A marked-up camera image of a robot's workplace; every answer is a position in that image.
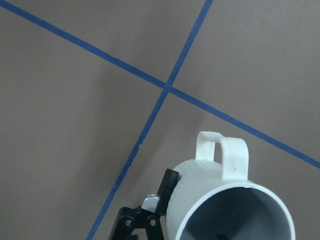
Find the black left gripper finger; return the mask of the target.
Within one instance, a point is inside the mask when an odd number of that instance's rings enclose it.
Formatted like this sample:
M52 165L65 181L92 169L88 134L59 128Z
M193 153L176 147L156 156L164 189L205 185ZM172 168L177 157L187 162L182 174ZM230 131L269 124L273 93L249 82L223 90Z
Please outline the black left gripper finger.
M137 240L136 229L144 229L148 240L163 240L161 217L167 214L169 201L179 181L179 173L166 169L156 194L145 196L136 208L122 207L117 214L117 239Z

